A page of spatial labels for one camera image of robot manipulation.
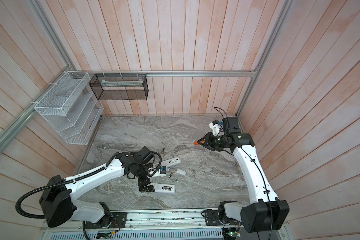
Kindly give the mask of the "white remote control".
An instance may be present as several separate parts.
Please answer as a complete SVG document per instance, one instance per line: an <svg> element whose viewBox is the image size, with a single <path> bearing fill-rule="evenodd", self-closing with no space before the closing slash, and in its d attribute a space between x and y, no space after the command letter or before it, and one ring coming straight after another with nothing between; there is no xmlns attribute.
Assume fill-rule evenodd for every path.
<svg viewBox="0 0 360 240"><path fill-rule="evenodd" d="M166 161L163 161L161 166L166 167L167 169L174 167L176 165L179 165L181 163L181 160L179 157L175 157Z"/></svg>
<svg viewBox="0 0 360 240"><path fill-rule="evenodd" d="M152 183L152 185L154 186L155 193L173 194L173 195L176 193L175 185L156 184L156 183Z"/></svg>

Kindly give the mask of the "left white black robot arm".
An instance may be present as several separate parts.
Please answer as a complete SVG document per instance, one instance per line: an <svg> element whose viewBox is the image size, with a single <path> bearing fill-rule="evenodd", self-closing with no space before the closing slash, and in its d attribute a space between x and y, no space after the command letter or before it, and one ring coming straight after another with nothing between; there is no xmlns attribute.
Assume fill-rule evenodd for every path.
<svg viewBox="0 0 360 240"><path fill-rule="evenodd" d="M137 153L115 153L110 160L91 171L62 179L51 178L43 190L40 205L48 227L55 228L68 221L82 221L104 228L112 223L112 213L104 202L88 203L79 198L90 190L116 178L133 175L142 191L153 191L150 177L160 169L155 160L162 161L157 152L143 147Z"/></svg>

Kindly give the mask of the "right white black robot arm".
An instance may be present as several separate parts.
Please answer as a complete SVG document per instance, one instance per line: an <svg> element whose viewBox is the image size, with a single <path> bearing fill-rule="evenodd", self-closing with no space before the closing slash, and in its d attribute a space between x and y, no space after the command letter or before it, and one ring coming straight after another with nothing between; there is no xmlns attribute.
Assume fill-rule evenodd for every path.
<svg viewBox="0 0 360 240"><path fill-rule="evenodd" d="M250 204L221 202L218 211L223 223L240 222L248 233L279 230L290 211L287 201L280 200L260 165L252 136L243 133L237 117L214 120L210 132L197 144L214 152L227 152L235 157L249 191Z"/></svg>

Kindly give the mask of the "orange handled screwdriver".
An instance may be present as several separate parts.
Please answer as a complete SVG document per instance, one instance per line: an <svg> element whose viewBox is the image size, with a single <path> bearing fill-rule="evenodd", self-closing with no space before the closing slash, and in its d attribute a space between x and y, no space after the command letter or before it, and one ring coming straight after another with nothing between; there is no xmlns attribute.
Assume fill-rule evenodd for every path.
<svg viewBox="0 0 360 240"><path fill-rule="evenodd" d="M199 146L200 144L203 144L205 141L194 141L194 142L186 142L186 143L183 143L184 145L190 145L190 144L193 144L195 146Z"/></svg>

